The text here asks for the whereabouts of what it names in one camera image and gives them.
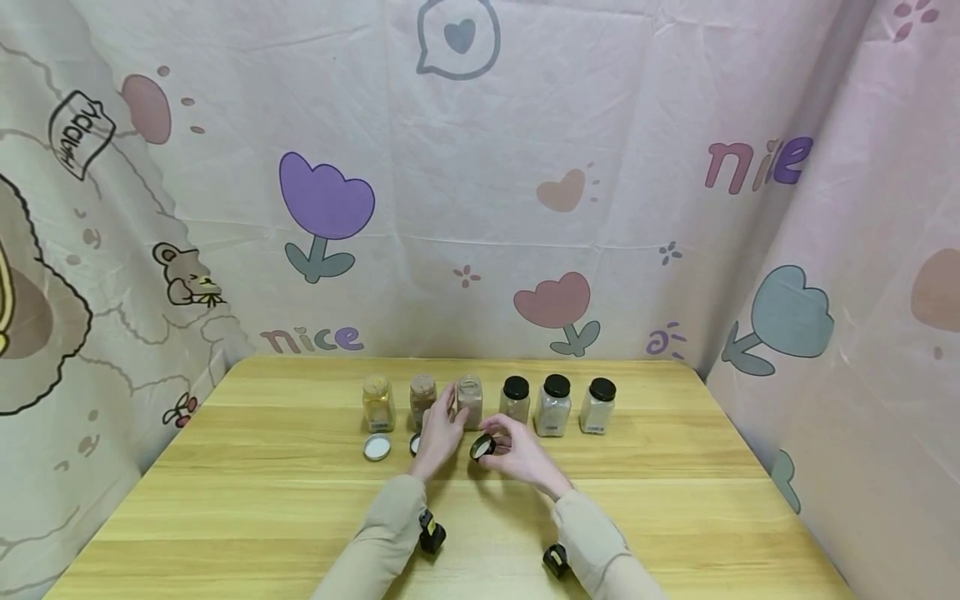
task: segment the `speech bubble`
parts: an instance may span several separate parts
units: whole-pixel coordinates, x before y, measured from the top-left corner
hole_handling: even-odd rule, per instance
[[[468,81],[490,71],[500,56],[500,20],[490,0],[427,0],[417,37],[420,75]]]

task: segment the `person's right hand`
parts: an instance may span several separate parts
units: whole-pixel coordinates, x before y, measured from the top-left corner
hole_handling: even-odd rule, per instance
[[[573,484],[546,453],[536,434],[523,423],[506,415],[493,415],[480,429],[496,437],[496,451],[480,457],[480,465],[532,484],[556,502],[573,489]]]

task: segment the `fabric backdrop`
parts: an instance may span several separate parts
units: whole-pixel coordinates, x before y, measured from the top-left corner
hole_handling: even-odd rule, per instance
[[[949,597],[958,46],[946,0],[0,4],[0,597],[252,351],[685,362],[860,594]]]

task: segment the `wrist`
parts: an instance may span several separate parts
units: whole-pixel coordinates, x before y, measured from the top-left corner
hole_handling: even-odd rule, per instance
[[[554,502],[560,500],[565,493],[571,490],[573,490],[573,484],[566,478],[566,475],[560,472],[540,484],[540,491],[550,496],[550,499]]]
[[[421,480],[425,484],[430,481],[435,471],[435,468],[430,467],[425,461],[421,460],[420,457],[417,457],[414,459],[414,462],[411,463],[410,468],[407,469],[407,474]]]

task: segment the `person's left hand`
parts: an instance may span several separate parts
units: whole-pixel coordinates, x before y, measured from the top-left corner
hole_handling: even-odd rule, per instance
[[[426,483],[450,459],[464,437],[464,424],[469,410],[460,411],[450,419],[455,401],[454,383],[446,386],[433,406],[423,413],[420,447],[407,474]]]

